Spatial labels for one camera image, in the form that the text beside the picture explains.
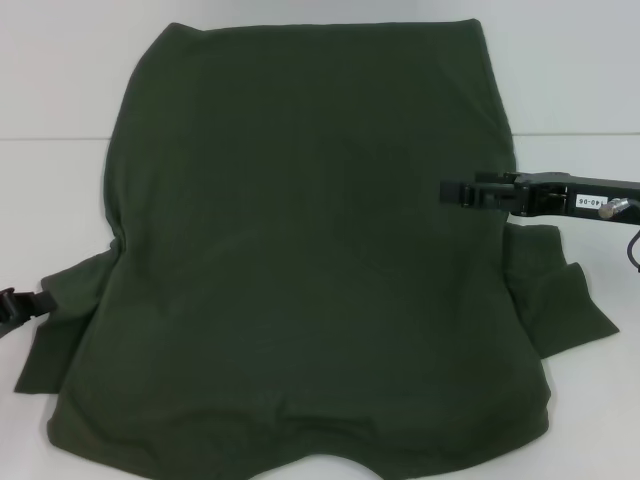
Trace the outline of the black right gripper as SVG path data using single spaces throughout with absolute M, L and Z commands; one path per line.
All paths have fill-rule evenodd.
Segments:
M 639 207 L 632 205 L 639 202 L 638 182 L 559 172 L 477 172 L 474 182 L 441 181 L 439 201 L 463 208 L 515 208 L 513 214 L 520 217 L 639 222 Z

